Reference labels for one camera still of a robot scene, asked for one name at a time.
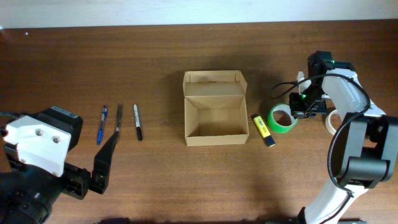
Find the blue ballpoint pen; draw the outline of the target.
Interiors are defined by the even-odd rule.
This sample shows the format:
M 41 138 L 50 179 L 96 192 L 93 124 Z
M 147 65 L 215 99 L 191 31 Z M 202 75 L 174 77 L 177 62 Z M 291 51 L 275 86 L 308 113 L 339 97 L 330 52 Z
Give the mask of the blue ballpoint pen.
M 103 105 L 102 110 L 101 110 L 101 119 L 100 119 L 100 124 L 98 128 L 98 133 L 97 133 L 97 138 L 96 138 L 96 145 L 99 146 L 102 142 L 103 138 L 103 131 L 104 131 L 104 126 L 105 126 L 105 121 L 107 118 L 108 114 L 108 109 L 106 105 Z

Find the white tape roll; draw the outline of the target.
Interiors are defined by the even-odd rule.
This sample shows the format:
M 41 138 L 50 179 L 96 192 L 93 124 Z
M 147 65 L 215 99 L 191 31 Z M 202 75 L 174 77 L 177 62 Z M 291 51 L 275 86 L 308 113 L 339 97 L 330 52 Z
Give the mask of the white tape roll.
M 341 124 L 341 118 L 338 110 L 331 111 L 325 118 L 325 127 L 332 135 L 335 135 L 336 133 L 337 128 L 335 127 L 335 125 L 337 124 L 337 121 L 339 121 Z

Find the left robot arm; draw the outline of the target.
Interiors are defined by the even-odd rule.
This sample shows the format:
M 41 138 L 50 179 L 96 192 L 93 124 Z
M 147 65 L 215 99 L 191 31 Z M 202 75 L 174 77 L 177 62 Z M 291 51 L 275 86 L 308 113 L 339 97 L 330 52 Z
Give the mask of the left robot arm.
M 1 223 L 44 223 L 60 194 L 82 200 L 90 190 L 107 189 L 119 131 L 98 151 L 92 171 L 65 161 L 79 138 L 75 129 L 23 116 L 2 133 L 12 170 L 1 173 Z

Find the black permanent marker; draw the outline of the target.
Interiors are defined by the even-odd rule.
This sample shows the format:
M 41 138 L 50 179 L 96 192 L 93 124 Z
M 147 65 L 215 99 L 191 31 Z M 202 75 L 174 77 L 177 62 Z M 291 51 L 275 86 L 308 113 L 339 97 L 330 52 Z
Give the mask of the black permanent marker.
M 136 124 L 136 133 L 137 133 L 137 138 L 138 141 L 142 141 L 142 129 L 141 129 L 141 123 L 139 120 L 139 112 L 138 112 L 138 107 L 136 104 L 133 104 L 133 110 L 134 110 L 134 119 L 135 119 L 135 124 Z

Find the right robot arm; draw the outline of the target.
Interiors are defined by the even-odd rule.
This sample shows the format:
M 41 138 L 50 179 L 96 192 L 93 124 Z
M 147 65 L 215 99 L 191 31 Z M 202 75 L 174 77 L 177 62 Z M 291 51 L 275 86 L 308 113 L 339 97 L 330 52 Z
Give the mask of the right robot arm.
M 392 177 L 397 118 L 386 115 L 371 101 L 352 63 L 335 61 L 326 51 L 316 51 L 307 62 L 308 77 L 298 77 L 294 86 L 299 91 L 289 96 L 291 115 L 300 119 L 325 113 L 329 98 L 342 124 L 328 150 L 329 178 L 297 219 L 299 223 L 338 223 L 358 197 Z

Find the dark grey pen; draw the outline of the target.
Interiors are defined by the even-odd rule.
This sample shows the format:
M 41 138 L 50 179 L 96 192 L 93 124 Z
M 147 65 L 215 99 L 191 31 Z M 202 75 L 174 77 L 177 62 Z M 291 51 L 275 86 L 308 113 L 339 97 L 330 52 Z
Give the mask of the dark grey pen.
M 121 127 L 121 119 L 122 119 L 122 110 L 123 110 L 123 105 L 120 103 L 118 104 L 118 111 L 117 111 L 117 116 L 116 116 L 116 129 L 115 131 L 119 131 Z

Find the yellow highlighter marker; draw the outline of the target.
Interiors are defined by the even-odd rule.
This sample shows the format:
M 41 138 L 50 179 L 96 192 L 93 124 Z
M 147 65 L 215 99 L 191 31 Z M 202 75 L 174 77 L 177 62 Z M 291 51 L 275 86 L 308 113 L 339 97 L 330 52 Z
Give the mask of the yellow highlighter marker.
M 275 141 L 271 136 L 262 117 L 259 114 L 252 114 L 251 118 L 254 121 L 257 129 L 259 130 L 262 138 L 264 139 L 265 144 L 269 147 L 275 146 Z

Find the open cardboard box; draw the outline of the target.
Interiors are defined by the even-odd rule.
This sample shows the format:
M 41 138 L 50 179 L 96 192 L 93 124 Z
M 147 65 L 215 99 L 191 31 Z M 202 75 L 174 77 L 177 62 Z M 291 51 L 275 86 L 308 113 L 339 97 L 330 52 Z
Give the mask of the open cardboard box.
M 247 86 L 239 70 L 185 72 L 186 145 L 245 144 L 249 137 Z

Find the green tape roll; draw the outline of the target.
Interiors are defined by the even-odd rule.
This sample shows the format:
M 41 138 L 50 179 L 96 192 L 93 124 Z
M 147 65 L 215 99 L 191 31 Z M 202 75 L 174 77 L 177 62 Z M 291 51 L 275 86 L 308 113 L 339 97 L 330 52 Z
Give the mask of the green tape roll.
M 284 125 L 279 124 L 276 121 L 276 119 L 274 118 L 274 113 L 278 112 L 278 111 L 284 112 L 289 116 L 290 125 L 284 126 Z M 274 105 L 272 107 L 272 109 L 270 110 L 268 117 L 267 117 L 267 123 L 268 123 L 269 127 L 271 128 L 271 130 L 273 130 L 274 132 L 283 134 L 283 133 L 289 132 L 292 128 L 294 128 L 298 123 L 298 119 L 294 118 L 291 115 L 290 106 L 287 103 L 278 103 L 278 104 Z

